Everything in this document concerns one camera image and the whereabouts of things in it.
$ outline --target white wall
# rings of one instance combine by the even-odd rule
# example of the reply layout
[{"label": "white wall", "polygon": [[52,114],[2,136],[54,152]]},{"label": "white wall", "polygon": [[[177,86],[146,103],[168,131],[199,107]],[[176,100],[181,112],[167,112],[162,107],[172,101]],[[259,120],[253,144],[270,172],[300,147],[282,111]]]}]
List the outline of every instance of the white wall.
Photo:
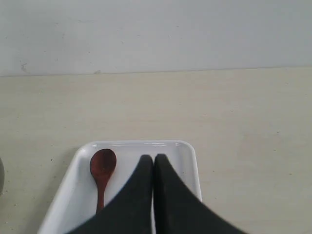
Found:
[{"label": "white wall", "polygon": [[0,76],[305,65],[311,0],[0,0]]}]

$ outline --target beige table surface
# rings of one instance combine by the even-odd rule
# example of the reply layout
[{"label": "beige table surface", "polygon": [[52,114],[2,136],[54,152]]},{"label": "beige table surface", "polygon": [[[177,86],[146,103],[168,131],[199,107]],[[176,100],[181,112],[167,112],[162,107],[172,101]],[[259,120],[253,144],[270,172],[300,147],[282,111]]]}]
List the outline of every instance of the beige table surface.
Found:
[{"label": "beige table surface", "polygon": [[253,234],[312,234],[312,68],[0,78],[0,233],[36,233],[78,147],[181,139],[203,202]]}]

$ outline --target plastic tray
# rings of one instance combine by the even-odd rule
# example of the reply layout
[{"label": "plastic tray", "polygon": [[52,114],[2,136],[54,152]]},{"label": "plastic tray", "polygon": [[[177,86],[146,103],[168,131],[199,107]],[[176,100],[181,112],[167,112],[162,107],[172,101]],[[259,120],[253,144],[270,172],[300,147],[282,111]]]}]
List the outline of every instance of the plastic tray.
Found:
[{"label": "plastic tray", "polygon": [[104,204],[127,182],[141,155],[148,154],[154,158],[159,153],[168,156],[180,178],[201,200],[195,150],[189,143],[180,140],[94,141],[77,150],[39,234],[66,233],[95,214],[97,188],[89,164],[93,154],[105,148],[116,153],[117,165],[106,187]]}]

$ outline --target wooden spoon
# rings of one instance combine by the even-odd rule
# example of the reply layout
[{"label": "wooden spoon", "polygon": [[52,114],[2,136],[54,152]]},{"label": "wooden spoon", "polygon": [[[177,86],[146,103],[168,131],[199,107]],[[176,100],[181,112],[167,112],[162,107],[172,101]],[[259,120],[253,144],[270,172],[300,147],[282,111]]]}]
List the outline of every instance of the wooden spoon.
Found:
[{"label": "wooden spoon", "polygon": [[116,167],[116,161],[116,155],[110,149],[97,151],[90,161],[90,172],[97,184],[97,213],[104,208],[104,192]]}]

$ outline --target spoon bowl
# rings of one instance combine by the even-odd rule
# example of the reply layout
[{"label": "spoon bowl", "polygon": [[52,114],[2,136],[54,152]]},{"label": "spoon bowl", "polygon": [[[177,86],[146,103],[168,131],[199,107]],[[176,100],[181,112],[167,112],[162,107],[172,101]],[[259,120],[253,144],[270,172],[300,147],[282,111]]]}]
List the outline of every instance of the spoon bowl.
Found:
[{"label": "spoon bowl", "polygon": [[97,185],[97,213],[104,208],[104,192],[116,163],[116,154],[111,149],[99,150],[91,158],[90,172]]}]

